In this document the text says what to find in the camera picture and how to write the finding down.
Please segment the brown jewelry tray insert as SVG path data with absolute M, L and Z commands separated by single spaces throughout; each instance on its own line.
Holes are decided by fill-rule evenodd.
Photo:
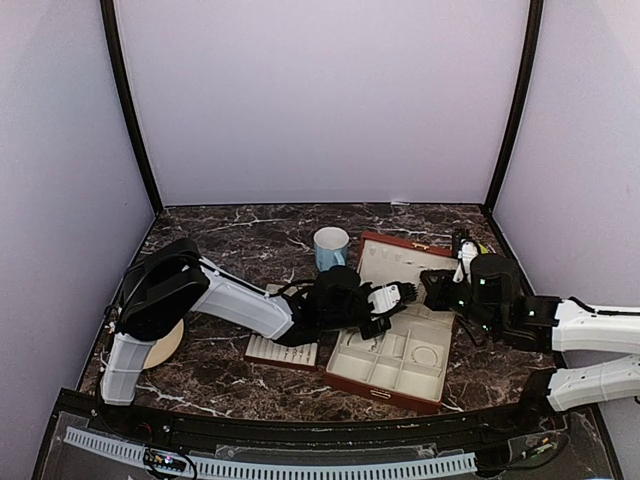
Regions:
M 252 331 L 244 359 L 293 370 L 317 369 L 319 327 L 304 316 L 310 280 L 270 285 L 251 300 L 243 326 Z

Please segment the brown jewelry box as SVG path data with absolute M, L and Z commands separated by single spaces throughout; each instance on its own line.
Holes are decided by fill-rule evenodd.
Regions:
M 375 286 L 410 282 L 418 288 L 418 297 L 392 316 L 391 328 L 375 339 L 362 339 L 356 329 L 341 331 L 324 372 L 325 383 L 398 408 L 436 413 L 442 404 L 455 315 L 424 305 L 420 274 L 456 267 L 449 249 L 363 233 L 357 267 L 361 279 Z

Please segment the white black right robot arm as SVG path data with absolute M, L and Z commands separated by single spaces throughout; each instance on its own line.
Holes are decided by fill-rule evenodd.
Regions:
M 424 270 L 425 304 L 479 326 L 494 342 L 527 352 L 602 351 L 619 359 L 582 368 L 533 372 L 510 424 L 534 432 L 549 411 L 639 396 L 639 311 L 589 305 L 576 297 L 524 295 L 517 263 L 498 254 Z

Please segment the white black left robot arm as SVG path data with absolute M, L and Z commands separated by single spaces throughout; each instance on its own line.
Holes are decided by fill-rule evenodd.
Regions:
M 181 239 L 145 257 L 125 273 L 113 310 L 114 340 L 99 384 L 103 421 L 120 436 L 141 427 L 130 406 L 152 347 L 191 312 L 218 317 L 276 344 L 298 347 L 325 332 L 356 328 L 362 338 L 386 332 L 401 307 L 396 283 L 362 282 L 347 266 L 333 266 L 296 293 L 260 289 L 201 256 L 196 243 Z

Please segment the light blue mug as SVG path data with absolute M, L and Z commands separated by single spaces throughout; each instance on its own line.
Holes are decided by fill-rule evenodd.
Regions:
M 345 266 L 349 235 L 338 227 L 323 227 L 313 236 L 315 262 L 320 272 L 334 266 Z

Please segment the beige round plate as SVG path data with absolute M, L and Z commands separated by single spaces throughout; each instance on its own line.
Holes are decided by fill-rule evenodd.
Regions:
M 176 352 L 184 335 L 184 327 L 184 320 L 181 319 L 165 337 L 156 342 L 146 358 L 144 370 L 159 366 Z

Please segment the black front table rail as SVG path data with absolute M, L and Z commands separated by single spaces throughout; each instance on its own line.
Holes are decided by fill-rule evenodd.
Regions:
M 364 422 L 279 422 L 215 418 L 171 412 L 140 405 L 100 406 L 95 397 L 61 389 L 54 410 L 83 416 L 89 425 L 107 433 L 157 446 L 208 450 L 219 445 L 264 448 L 329 449 L 382 448 L 434 444 L 441 448 L 502 446 L 519 437 L 573 434 L 570 415 L 558 414 L 554 429 L 548 419 L 528 430 L 500 426 L 499 420 L 520 420 L 515 404 L 472 411 L 399 420 Z

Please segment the black right corner post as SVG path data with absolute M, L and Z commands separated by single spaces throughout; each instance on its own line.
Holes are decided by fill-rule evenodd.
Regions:
M 514 151 L 533 72 L 544 10 L 543 0 L 530 0 L 513 97 L 496 165 L 483 203 L 487 217 L 495 211 Z

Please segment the black corner post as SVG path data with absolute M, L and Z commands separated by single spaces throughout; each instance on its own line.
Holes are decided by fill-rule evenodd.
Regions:
M 513 97 L 496 165 L 483 203 L 487 217 L 495 211 L 514 151 L 533 72 L 544 10 L 543 0 L 530 0 Z
M 99 4 L 112 74 L 129 141 L 152 211 L 158 216 L 164 210 L 164 205 L 152 172 L 133 101 L 116 18 L 116 4 L 113 0 L 100 0 Z

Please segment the black left corner post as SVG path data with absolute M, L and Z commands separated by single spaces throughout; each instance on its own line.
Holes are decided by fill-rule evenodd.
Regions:
M 99 4 L 112 74 L 129 141 L 152 211 L 158 216 L 164 210 L 164 205 L 152 172 L 133 101 L 116 18 L 116 4 L 113 0 L 100 0 Z

